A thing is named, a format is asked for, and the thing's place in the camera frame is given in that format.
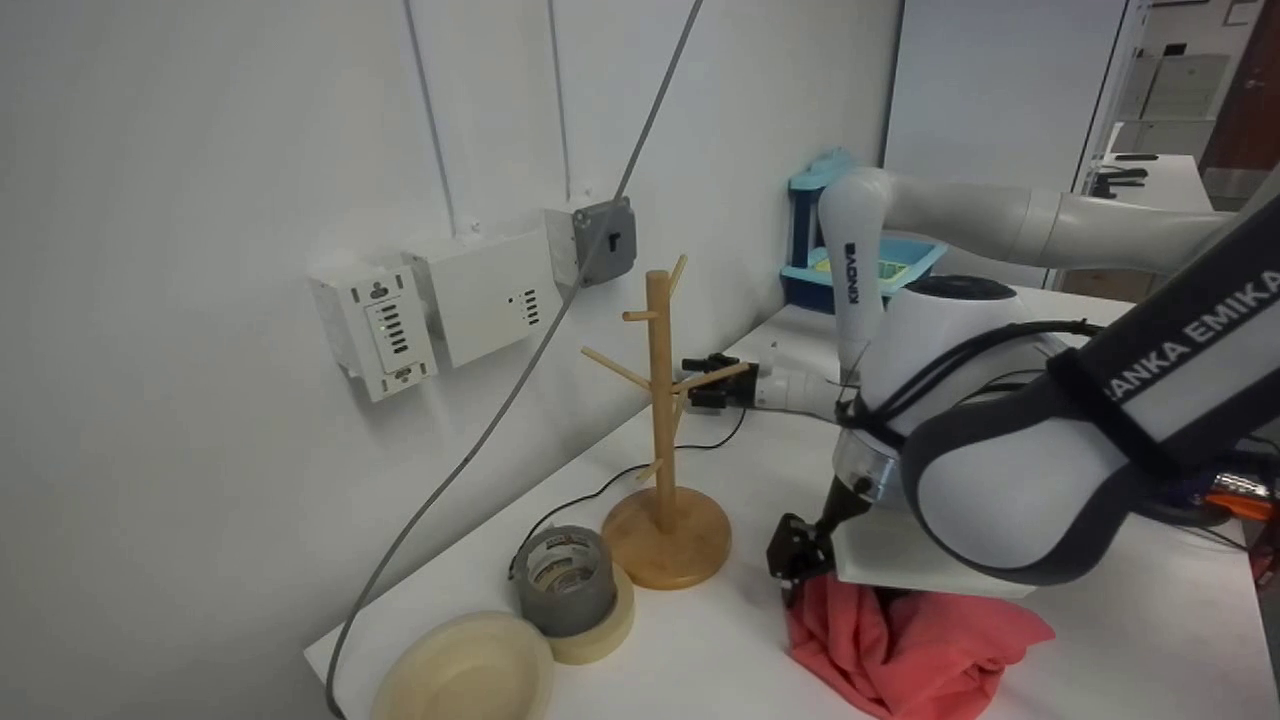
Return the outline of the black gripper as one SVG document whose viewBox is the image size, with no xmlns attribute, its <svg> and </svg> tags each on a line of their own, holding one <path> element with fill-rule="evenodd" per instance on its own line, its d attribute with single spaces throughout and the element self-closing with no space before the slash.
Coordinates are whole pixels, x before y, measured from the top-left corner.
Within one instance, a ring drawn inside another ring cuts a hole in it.
<svg viewBox="0 0 1280 720">
<path fill-rule="evenodd" d="M 845 518 L 870 507 L 876 485 L 866 476 L 833 480 L 816 524 L 788 510 L 769 540 L 769 576 L 781 584 L 795 584 L 811 570 L 811 531 L 833 537 Z"/>
</svg>

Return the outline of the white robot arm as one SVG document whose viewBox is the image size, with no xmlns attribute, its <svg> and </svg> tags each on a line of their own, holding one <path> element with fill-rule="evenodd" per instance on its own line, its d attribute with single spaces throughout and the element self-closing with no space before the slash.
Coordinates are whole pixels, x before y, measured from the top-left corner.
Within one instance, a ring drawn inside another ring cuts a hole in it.
<svg viewBox="0 0 1280 720">
<path fill-rule="evenodd" d="M 1161 211 L 861 166 L 820 194 L 820 231 L 841 440 L 823 510 L 770 531 L 781 584 L 851 570 L 851 524 L 880 502 L 964 584 L 1080 578 L 1127 517 L 1206 480 L 1277 415 L 1277 188 L 1237 211 Z M 1161 286 L 1109 325 L 1030 317 L 984 277 L 882 297 L 892 231 L 1038 269 L 1149 269 Z"/>
</svg>

